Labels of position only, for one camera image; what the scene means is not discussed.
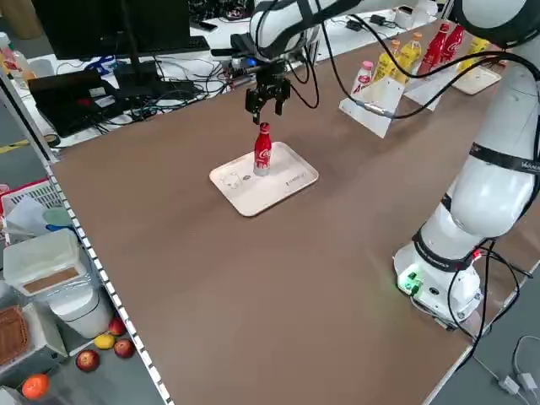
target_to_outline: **computer monitor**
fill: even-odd
[[[121,0],[32,0],[58,59],[130,55]],[[139,55],[174,53],[190,41],[187,0],[126,0]]]

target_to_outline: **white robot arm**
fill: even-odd
[[[264,0],[251,19],[251,38],[267,61],[278,60],[312,41],[311,30],[327,19],[395,5],[392,0]],[[538,0],[456,0],[454,8],[467,31],[514,47],[516,55],[540,68]],[[522,65],[509,66],[461,173],[394,257],[398,287],[449,325],[456,317],[467,319],[482,300],[480,279],[466,258],[483,240],[508,232],[537,195],[537,76]]]

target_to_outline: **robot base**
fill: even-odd
[[[446,273],[422,260],[413,243],[400,249],[394,256],[397,287],[423,306],[446,325],[456,327],[448,308],[448,289],[454,273]],[[452,313],[459,322],[465,321],[476,310],[483,295],[480,277],[470,266],[461,271],[451,291]]]

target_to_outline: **orange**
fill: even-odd
[[[23,384],[23,395],[30,399],[40,399],[49,390],[49,377],[45,374],[34,374]]]

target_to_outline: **white desk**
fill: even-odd
[[[359,14],[359,17],[369,20],[370,16],[375,13],[362,13]],[[384,15],[386,19],[392,21],[394,18],[394,12],[391,9],[383,10],[377,12],[379,15]],[[355,32],[345,28],[345,24],[348,20],[348,17],[339,17],[327,21],[327,32],[329,35],[330,43],[332,45],[332,52],[334,55],[340,55],[344,52],[351,51],[353,49],[360,48],[362,46],[369,45],[376,41],[369,32],[362,30],[360,32]],[[216,24],[218,29],[214,32],[208,33],[201,30],[192,29],[192,35],[204,35],[208,41],[208,44],[211,48],[230,48],[230,35],[231,34],[243,34],[249,30],[249,19],[243,20],[241,22],[225,22],[222,19],[210,19],[208,22]],[[416,24],[411,30],[414,30],[421,26],[422,24]],[[391,38],[394,35],[401,34],[407,30],[401,28],[385,28],[380,26],[374,26],[375,29],[381,34],[381,36],[386,38]],[[78,60],[72,61],[58,61],[55,55],[46,55],[44,57],[36,59],[48,59],[51,61],[54,71],[58,73],[70,73],[80,69],[83,69],[88,63],[81,65],[81,62]],[[210,72],[217,67],[219,60],[212,57],[209,51],[204,52],[191,52],[191,53],[181,53],[181,54],[172,54],[165,56],[157,57],[162,63],[160,64],[163,68],[164,74],[169,78],[195,78],[193,74],[199,76],[208,76]],[[322,61],[329,58],[327,45],[323,38],[321,38],[321,46],[319,48],[319,53],[317,60]],[[142,58],[143,61],[152,60],[151,57]],[[114,74],[108,74],[103,77],[113,86],[118,87],[118,83],[114,77]],[[208,84],[208,90],[214,91],[220,87],[218,83]],[[32,118],[34,118],[37,127],[44,133],[54,133],[55,131],[52,127],[46,122],[46,120],[41,116],[37,108],[35,107],[35,101],[30,95],[30,92],[27,90],[18,89],[19,95],[21,96],[24,105],[30,112]],[[163,100],[160,101],[160,105],[171,105],[177,103],[176,100]],[[131,119],[128,116],[119,116],[113,119],[114,122],[119,123],[128,123]],[[118,128],[117,126],[103,124],[108,130]],[[73,146],[74,144],[87,141],[92,138],[96,138],[101,135],[96,129],[89,128],[81,132],[77,132],[72,136],[63,138],[59,147],[66,148]]]

